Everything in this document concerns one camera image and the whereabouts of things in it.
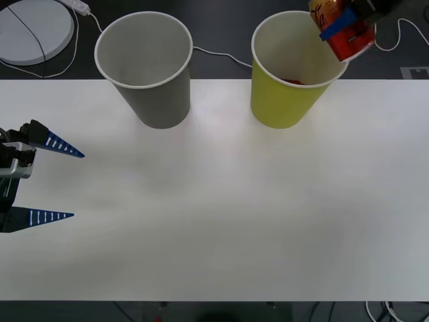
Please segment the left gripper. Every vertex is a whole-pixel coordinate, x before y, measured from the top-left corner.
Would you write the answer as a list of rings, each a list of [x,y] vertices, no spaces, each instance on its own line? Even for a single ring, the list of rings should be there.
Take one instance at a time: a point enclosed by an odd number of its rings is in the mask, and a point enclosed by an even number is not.
[[[19,132],[23,134],[22,142],[30,146],[74,156],[76,158],[84,158],[84,154],[81,151],[57,136],[39,121],[33,119],[30,123],[23,124]],[[53,223],[74,216],[73,213],[12,207],[16,198],[19,182],[20,179],[18,178],[1,179],[1,233],[13,233],[15,231]]]

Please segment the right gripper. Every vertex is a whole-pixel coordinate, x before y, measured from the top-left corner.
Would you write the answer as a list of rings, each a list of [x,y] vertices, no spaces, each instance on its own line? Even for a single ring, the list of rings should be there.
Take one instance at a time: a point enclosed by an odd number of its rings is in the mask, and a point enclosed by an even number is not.
[[[343,1],[343,5],[337,9],[339,14],[333,21],[325,24],[320,38],[327,41],[358,22],[380,21],[405,4],[405,0]]]

